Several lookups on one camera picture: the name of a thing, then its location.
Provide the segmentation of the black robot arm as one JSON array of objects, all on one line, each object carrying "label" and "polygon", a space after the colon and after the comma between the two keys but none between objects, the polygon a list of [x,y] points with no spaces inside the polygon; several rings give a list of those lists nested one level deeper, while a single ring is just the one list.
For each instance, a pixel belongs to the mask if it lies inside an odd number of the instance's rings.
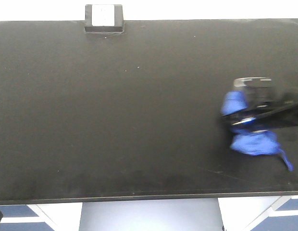
[{"label": "black robot arm", "polygon": [[298,90],[279,92],[272,78],[241,77],[224,98],[221,120],[249,131],[298,126]]}]

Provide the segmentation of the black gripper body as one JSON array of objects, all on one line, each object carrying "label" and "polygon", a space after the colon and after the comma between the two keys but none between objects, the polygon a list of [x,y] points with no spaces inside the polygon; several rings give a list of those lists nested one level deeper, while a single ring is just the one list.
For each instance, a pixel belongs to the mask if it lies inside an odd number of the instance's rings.
[{"label": "black gripper body", "polygon": [[271,78],[236,78],[233,86],[233,90],[237,92],[233,102],[235,112],[273,109],[275,104],[275,90]]}]

